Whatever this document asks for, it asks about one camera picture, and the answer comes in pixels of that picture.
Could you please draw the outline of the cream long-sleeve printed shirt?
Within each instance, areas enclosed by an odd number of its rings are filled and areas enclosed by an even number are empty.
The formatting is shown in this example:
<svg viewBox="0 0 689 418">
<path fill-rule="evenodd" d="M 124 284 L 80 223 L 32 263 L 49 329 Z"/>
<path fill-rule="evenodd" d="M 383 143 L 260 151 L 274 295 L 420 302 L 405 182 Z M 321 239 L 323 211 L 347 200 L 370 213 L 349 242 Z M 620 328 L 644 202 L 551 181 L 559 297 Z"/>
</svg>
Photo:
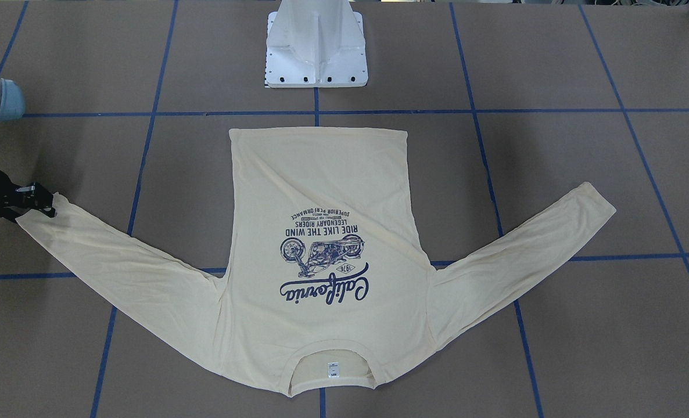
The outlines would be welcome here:
<svg viewBox="0 0 689 418">
<path fill-rule="evenodd" d="M 616 210 L 588 182 L 437 269 L 412 214 L 407 133 L 231 129 L 235 213 L 215 277 L 125 235 L 60 194 L 19 225 L 77 278 L 213 373 L 293 397 L 374 388 L 520 296 Z"/>
</svg>

